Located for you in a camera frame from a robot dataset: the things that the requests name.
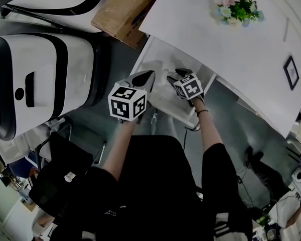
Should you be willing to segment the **black chair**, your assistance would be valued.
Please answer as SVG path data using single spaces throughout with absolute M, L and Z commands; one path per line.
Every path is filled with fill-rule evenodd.
M 42 210 L 60 221 L 70 200 L 81 191 L 88 169 L 99 164 L 106 141 L 84 126 L 73 126 L 68 137 L 62 131 L 52 132 L 36 148 L 36 153 L 46 144 L 50 146 L 51 161 L 39 170 L 29 196 Z M 71 183 L 64 179 L 69 172 L 76 175 Z

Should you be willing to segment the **black picture frame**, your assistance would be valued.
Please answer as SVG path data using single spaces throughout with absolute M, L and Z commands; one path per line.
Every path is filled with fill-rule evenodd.
M 283 69 L 285 71 L 286 77 L 291 90 L 294 90 L 295 86 L 299 81 L 299 74 L 294 62 L 294 59 L 291 55 L 288 56 Z

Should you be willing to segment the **person's left forearm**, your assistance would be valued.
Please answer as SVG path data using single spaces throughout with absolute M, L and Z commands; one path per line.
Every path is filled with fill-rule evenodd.
M 137 120 L 126 121 L 119 125 L 110 152 L 104 162 L 102 169 L 110 173 L 116 181 L 119 181 L 126 153 L 132 137 Z

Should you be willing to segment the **white desk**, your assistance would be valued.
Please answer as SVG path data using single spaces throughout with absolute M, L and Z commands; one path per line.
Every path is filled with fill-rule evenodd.
M 248 27 L 218 24 L 210 0 L 157 0 L 140 30 L 188 54 L 224 79 L 282 136 L 301 109 L 290 89 L 284 47 L 266 19 Z

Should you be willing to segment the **white desk drawer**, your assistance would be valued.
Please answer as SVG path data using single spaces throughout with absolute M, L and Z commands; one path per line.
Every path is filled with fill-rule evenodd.
M 200 80 L 204 92 L 208 91 L 216 78 L 216 73 L 211 69 L 179 49 L 153 36 L 148 38 L 131 71 L 131 75 L 140 71 L 152 70 L 151 61 L 153 60 L 167 62 L 173 65 L 175 69 L 191 69 Z M 165 86 L 157 86 L 154 83 L 148 101 L 153 107 L 181 121 L 189 128 L 193 129 L 197 125 L 198 120 L 194 108 L 186 100 L 180 99 L 169 83 Z

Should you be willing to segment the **person's right forearm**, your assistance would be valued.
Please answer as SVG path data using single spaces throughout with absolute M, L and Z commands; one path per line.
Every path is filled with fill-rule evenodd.
M 195 110 L 200 111 L 207 109 L 204 102 L 201 102 L 198 98 L 191 100 L 195 107 Z M 200 123 L 200 131 L 203 143 L 203 152 L 206 152 L 211 146 L 215 144 L 222 144 L 222 139 L 211 119 L 209 112 L 202 112 L 198 116 Z

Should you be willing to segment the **potted artificial flowers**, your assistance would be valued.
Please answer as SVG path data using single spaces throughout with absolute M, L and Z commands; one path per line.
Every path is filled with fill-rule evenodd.
M 257 0 L 213 0 L 211 16 L 220 24 L 248 27 L 252 22 L 263 22 L 265 16 L 258 9 Z

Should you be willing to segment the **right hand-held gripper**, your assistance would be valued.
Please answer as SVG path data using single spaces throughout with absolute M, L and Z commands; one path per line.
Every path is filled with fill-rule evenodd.
M 175 72 L 182 78 L 176 80 L 171 76 L 167 76 L 167 81 L 174 88 L 177 96 L 187 100 L 189 103 L 194 98 L 198 98 L 201 102 L 204 102 L 204 91 L 196 74 L 186 68 L 177 68 Z

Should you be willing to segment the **brown cardboard box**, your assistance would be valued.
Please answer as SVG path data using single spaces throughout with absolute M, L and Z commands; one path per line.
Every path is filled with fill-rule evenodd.
M 145 37 L 139 27 L 155 1 L 106 0 L 91 24 L 124 44 L 137 48 Z

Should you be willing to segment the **person's black shirt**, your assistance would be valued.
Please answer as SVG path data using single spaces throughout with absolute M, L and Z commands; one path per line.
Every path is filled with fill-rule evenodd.
M 97 240 L 251 241 L 252 220 L 238 193 L 237 175 L 223 144 L 203 154 L 203 198 L 181 144 L 170 136 L 133 136 L 120 178 L 91 168 L 84 178 L 78 225 Z

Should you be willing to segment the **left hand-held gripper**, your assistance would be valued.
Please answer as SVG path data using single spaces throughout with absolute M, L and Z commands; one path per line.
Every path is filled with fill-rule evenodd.
M 129 122 L 140 117 L 146 111 L 155 79 L 153 70 L 141 71 L 123 80 L 129 87 L 115 85 L 108 95 L 110 115 Z

